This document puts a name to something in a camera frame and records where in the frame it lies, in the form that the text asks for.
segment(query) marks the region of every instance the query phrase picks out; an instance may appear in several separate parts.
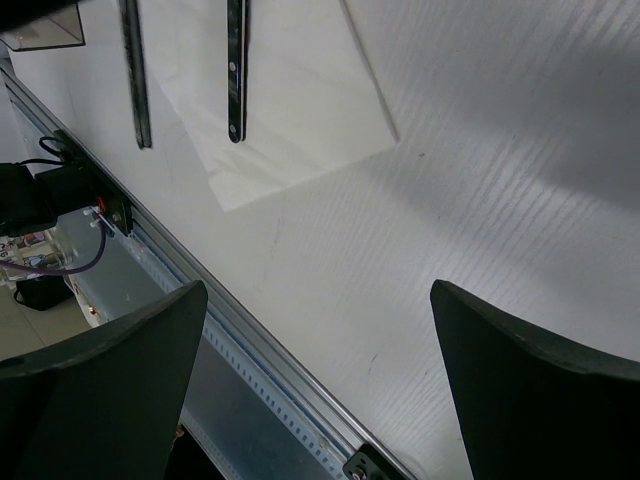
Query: purple cable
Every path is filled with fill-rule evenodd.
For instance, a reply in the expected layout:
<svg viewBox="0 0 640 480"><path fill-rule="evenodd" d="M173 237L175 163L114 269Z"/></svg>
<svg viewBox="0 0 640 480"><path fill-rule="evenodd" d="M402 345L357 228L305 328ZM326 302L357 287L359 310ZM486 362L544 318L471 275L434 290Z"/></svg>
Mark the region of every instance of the purple cable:
<svg viewBox="0 0 640 480"><path fill-rule="evenodd" d="M38 268L38 267L27 267L24 265L17 265L15 263L7 262L6 260L0 260L0 267L7 268L9 270L18 270L20 272L34 273L38 275L44 275L47 277L63 277L65 275L76 275L78 273L86 272L90 268L93 268L97 265L97 263L102 258L102 254L104 253L104 249L107 246L107 230L104 227L102 221L98 221L98 227L100 228L100 247L98 248L98 253L96 256L86 265L78 268L72 268L70 270L54 270L51 268Z"/></svg>

